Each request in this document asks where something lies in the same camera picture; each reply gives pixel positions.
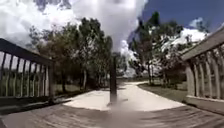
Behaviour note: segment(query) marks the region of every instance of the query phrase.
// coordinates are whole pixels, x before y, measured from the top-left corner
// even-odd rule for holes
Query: concrete path
[[[119,105],[122,110],[135,111],[157,111],[184,106],[184,104],[172,101],[154,93],[139,88],[137,85],[144,82],[123,83],[118,90],[118,97],[124,100]],[[92,91],[77,97],[64,105],[75,108],[86,108],[94,110],[109,110],[109,91]]]

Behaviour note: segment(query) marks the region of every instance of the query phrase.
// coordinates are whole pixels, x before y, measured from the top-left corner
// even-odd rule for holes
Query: post
[[[110,104],[117,101],[117,81],[116,81],[116,57],[113,56],[110,63]]]
[[[191,69],[189,62],[186,64],[187,74],[187,90],[189,96],[195,96],[195,84],[194,84],[194,73]]]

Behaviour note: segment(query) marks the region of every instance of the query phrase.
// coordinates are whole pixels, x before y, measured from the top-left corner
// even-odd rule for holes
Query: wooden railing
[[[0,39],[0,107],[53,100],[53,62]]]
[[[187,102],[224,113],[224,27],[182,55],[186,64]]]

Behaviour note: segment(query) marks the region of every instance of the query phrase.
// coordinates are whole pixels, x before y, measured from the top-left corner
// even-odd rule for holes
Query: cloud
[[[100,21],[102,29],[113,39],[113,51],[119,52],[121,41],[136,29],[137,18],[142,14],[147,0],[79,0],[71,3],[77,17]]]
[[[177,45],[177,44],[185,44],[187,43],[186,37],[190,37],[190,41],[196,42],[196,41],[201,41],[206,37],[207,33],[205,32],[200,32],[197,29],[189,29],[189,28],[184,28],[181,33],[180,37],[177,39],[171,39],[169,42],[165,43],[163,45],[163,49],[170,47],[171,45]]]
[[[201,23],[201,22],[203,22],[203,21],[204,21],[203,18],[202,18],[202,17],[199,17],[199,18],[197,18],[197,19],[192,20],[192,21],[189,23],[189,26],[190,26],[190,27],[193,27],[193,28],[198,28],[198,24]]]
[[[48,4],[43,12],[32,0],[4,0],[0,2],[0,37],[20,46],[30,42],[29,28],[51,29],[78,19],[96,18],[102,29],[113,39],[113,51],[121,50],[121,41],[137,27],[147,0],[70,0],[71,9]]]
[[[130,60],[136,60],[134,56],[134,52],[129,50],[128,48],[128,43],[126,40],[121,41],[121,55],[126,57],[126,65],[127,65],[127,70],[124,73],[124,77],[133,77],[135,75],[135,70],[132,69],[129,65]]]

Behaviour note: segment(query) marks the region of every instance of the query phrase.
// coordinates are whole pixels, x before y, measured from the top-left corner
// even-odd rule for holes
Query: lamp post
[[[111,57],[110,62],[110,105],[117,101],[116,56]]]

